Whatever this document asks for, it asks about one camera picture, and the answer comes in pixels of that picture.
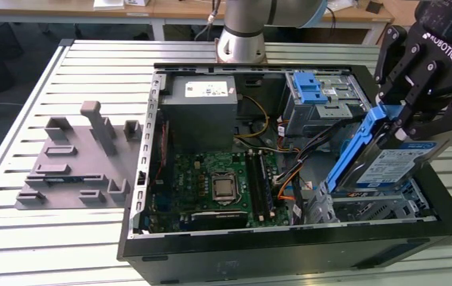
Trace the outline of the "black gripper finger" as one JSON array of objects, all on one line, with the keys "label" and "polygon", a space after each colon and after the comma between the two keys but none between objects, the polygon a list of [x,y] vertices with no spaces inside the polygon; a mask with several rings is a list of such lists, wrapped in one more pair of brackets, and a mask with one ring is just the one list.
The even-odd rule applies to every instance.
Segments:
[{"label": "black gripper finger", "polygon": [[429,55],[428,44],[422,38],[424,30],[412,26],[389,26],[384,33],[374,81],[379,86],[377,97],[386,105],[408,105],[417,102],[424,89],[436,74],[437,63]]},{"label": "black gripper finger", "polygon": [[437,119],[428,122],[410,120],[402,132],[413,141],[432,140],[440,136],[452,139],[452,101]]}]

